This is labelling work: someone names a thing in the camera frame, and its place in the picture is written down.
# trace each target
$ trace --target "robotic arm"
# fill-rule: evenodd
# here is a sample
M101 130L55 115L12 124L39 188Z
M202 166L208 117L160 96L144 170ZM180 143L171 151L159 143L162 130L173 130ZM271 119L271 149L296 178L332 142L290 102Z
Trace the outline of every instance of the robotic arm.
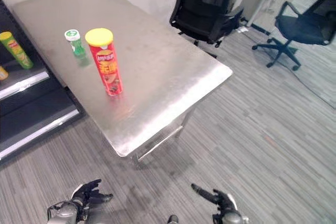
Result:
M231 194L225 194L222 191L214 189L215 194L211 194L195 184L191 187L213 204L218 205L219 214L212 215L214 224L248 224L247 217L241 216L236 202Z
M47 224L76 224L79 221L87 220L90 204L109 202L112 194L101 194L98 189L101 179L79 185L72 193L71 199L61 201L47 210Z

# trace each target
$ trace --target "chair base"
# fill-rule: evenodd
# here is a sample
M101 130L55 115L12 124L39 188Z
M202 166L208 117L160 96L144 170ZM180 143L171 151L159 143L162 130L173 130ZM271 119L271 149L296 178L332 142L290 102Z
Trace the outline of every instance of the chair base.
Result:
M270 62L269 64L266 65L266 67L270 68L274 65L274 63L277 62L279 59L280 55L282 53L286 54L292 61L294 61L297 65L292 67L293 71L298 70L301 67L301 63L298 61L298 59L294 56L294 54L291 51L291 48L288 47L288 45L291 43L291 40L288 40L285 44L282 44L280 41L278 41L275 38L270 38L267 40L267 43L271 43L272 41L275 42L275 45L270 45L270 44L256 44L252 46L252 50L256 50L258 47L264 47L264 48L270 48L270 49L275 49L278 50L278 54L276 55L275 59Z

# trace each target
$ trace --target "black office chair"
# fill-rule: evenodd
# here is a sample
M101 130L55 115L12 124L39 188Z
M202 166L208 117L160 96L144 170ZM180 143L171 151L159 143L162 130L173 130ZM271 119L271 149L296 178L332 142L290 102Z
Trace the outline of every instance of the black office chair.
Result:
M286 7L289 6L298 17L283 15ZM310 45L328 45L334 38L336 31L336 0L317 0L303 14L290 3L285 2L276 17L276 27L281 34L288 39L282 44L275 38L270 38L267 43L275 42L275 45L257 44L252 46L253 50L258 47L277 49L279 52L275 59L266 65L270 68L279 59L282 53L285 53L297 65L292 68L296 71L300 68L301 63L294 56L288 45L294 40L303 44Z
M239 27L243 8L229 13L230 0L177 0L170 18L170 24L198 41L220 46L223 37Z

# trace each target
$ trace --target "table top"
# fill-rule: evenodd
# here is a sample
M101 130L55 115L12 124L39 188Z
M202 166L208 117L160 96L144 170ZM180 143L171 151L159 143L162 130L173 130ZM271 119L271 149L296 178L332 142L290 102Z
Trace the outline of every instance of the table top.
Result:
M232 71L127 0L28 0L13 8L43 59L73 92L119 156L127 156L221 85ZM106 94L85 33L114 34L123 92ZM90 64L64 32L77 29Z

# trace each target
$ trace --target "chair armrest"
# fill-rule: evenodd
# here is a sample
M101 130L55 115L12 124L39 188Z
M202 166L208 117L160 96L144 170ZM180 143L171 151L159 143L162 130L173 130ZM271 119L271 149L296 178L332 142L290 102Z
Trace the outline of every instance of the chair armrest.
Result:
M285 9L286 9L287 6L289 6L289 7L293 10L293 12L295 12L298 16L301 16L301 15L302 15L302 14L295 8L295 6L293 6L293 4L292 4L291 2L285 1L285 2L283 3L283 5L282 5L282 7L281 7L281 9L280 9L280 11L279 11L279 14L278 14L278 16L277 16L276 18L278 18L278 17L280 17L280 16L283 15L283 13L284 13L284 11L285 11Z
M237 14L241 13L244 10L244 7L238 6L236 9L232 10L230 13L224 15L226 18L234 18Z

